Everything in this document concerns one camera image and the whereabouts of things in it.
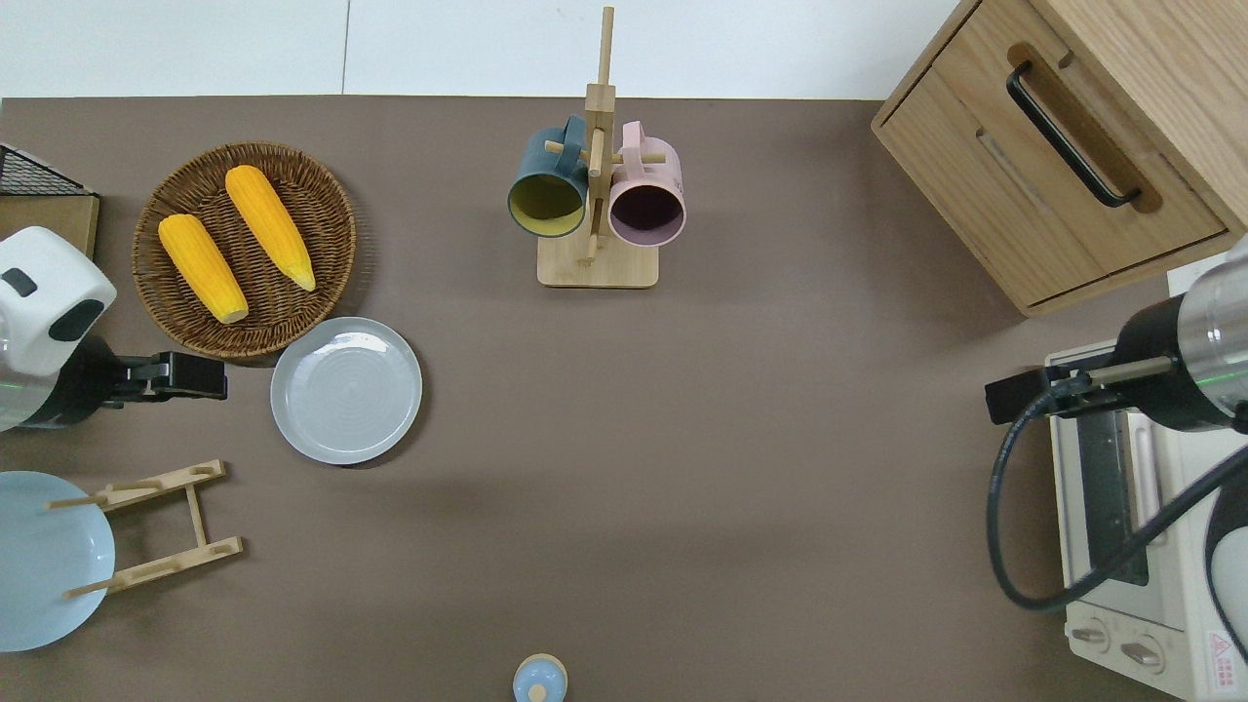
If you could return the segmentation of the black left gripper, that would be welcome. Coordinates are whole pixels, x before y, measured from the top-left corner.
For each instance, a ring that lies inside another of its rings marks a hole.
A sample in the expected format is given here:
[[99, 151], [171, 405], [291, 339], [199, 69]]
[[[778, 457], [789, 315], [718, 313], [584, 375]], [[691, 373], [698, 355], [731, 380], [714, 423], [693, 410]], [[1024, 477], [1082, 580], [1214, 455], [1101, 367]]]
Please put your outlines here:
[[120, 368], [106, 382], [100, 405], [167, 403], [172, 398], [223, 401], [228, 377], [223, 362], [192, 353], [165, 351], [121, 356]]

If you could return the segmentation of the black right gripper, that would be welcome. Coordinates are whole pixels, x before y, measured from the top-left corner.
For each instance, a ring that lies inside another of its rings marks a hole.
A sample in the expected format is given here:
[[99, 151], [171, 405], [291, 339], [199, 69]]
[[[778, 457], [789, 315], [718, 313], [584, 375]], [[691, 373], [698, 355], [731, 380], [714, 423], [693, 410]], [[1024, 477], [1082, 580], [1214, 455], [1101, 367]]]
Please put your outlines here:
[[1092, 392], [1091, 378], [1073, 366], [1035, 366], [1012, 376], [996, 378], [985, 386], [985, 403], [990, 422], [1013, 423], [1035, 400], [1048, 397], [1040, 405], [1042, 416], [1070, 416], [1080, 400]]

